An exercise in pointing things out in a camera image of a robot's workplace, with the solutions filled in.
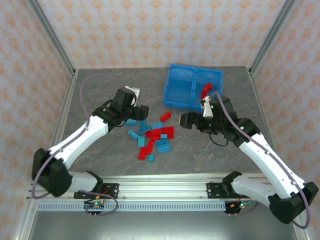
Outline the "aluminium side rail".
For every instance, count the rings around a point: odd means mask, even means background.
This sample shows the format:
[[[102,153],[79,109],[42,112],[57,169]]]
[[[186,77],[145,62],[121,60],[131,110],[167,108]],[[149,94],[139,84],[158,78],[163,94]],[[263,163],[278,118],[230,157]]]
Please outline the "aluminium side rail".
[[[53,135],[53,140],[52,140],[53,146],[58,144],[63,138],[63,133],[64,133],[78,73],[79,73],[79,69],[75,69],[71,74],[71,78],[63,99],[62,107],[60,109],[59,119]],[[13,240],[28,240],[32,230],[32,226],[35,221],[39,201],[33,198],[27,198],[27,197],[24,198],[23,200],[25,205],[24,205],[20,220],[18,222]]]
[[[253,88],[253,92],[254,92],[255,98],[257,100],[257,104],[258,104],[259,110],[261,112],[261,116],[262,116],[262,119],[263,119],[264,126],[266,128],[267,138],[269,140],[269,143],[270,143],[272,149],[275,150],[273,139],[272,139],[270,131],[269,131],[266,115],[265,115],[265,112],[263,110],[262,101],[260,100],[258,89],[257,89],[256,83],[255,83],[255,80],[254,80],[254,75],[251,73],[251,70],[248,67],[247,67],[247,72],[248,72],[248,76],[249,76],[249,79],[250,79],[250,82],[251,82],[251,85],[252,85],[252,88]],[[305,224],[304,220],[307,220],[307,212],[305,210],[295,218],[295,221],[299,225],[304,225]],[[306,229],[301,229],[301,228],[297,227],[295,224],[293,224],[293,228],[294,228],[294,233],[295,233],[295,235],[297,237],[297,240],[314,240],[314,238],[313,238],[313,230],[310,229],[310,225]]]

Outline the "wide aluminium base rail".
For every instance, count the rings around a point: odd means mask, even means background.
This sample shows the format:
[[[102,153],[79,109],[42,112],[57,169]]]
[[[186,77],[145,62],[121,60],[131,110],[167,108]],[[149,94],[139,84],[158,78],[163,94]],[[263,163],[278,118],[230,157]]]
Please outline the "wide aluminium base rail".
[[[114,191],[119,199],[125,200],[196,200],[207,199],[208,183],[221,183],[228,175],[220,173],[158,174],[104,176],[105,184],[118,184]],[[267,177],[262,172],[245,172],[233,181],[235,192],[247,194],[253,199],[278,194],[287,198],[297,193],[299,178],[292,175]]]

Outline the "grey metal panel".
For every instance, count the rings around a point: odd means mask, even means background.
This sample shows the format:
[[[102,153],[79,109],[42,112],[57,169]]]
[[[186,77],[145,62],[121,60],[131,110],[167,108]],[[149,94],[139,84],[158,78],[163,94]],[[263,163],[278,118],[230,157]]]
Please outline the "grey metal panel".
[[[227,216],[218,211],[38,212],[28,240],[297,240],[291,224],[278,222],[265,207]]]

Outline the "small green circuit board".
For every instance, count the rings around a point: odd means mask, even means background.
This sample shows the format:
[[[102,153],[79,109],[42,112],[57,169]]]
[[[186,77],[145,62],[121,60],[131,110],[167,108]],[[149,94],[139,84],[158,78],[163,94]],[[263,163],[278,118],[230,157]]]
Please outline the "small green circuit board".
[[[88,210],[102,210],[104,209],[105,206],[105,201],[104,200],[86,200],[83,202],[84,208]]]
[[[245,208],[247,205],[251,205],[253,203],[252,200],[246,200],[246,201],[231,201],[231,202],[228,202],[226,204],[226,206],[229,208],[229,209],[232,209],[232,210],[238,210],[238,209],[243,209]]]

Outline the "aluminium frame post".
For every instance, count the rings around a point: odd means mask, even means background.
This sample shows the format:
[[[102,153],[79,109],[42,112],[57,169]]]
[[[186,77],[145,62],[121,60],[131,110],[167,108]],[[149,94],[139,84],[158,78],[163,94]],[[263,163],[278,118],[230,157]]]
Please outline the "aluminium frame post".
[[[43,8],[39,0],[26,0],[28,5],[31,7],[32,11],[34,12],[35,16],[39,20],[41,27],[43,28],[45,34],[47,35],[48,39],[50,40],[53,48],[57,52],[60,60],[62,61],[64,67],[67,71],[73,76],[77,73],[77,69],[73,67],[71,60],[69,59],[64,47],[59,40],[57,34],[53,26],[51,25],[50,21],[48,20]]]
[[[281,28],[285,24],[287,18],[291,14],[293,7],[295,6],[297,0],[285,0],[283,7],[281,8],[277,18],[275,19],[270,31],[268,32],[261,48],[259,49],[255,59],[253,60],[252,65],[248,68],[248,72],[250,76],[253,76],[259,66],[261,65],[262,61],[264,60],[265,56],[268,53],[268,50],[272,46],[273,42],[275,41],[276,37],[278,36]]]

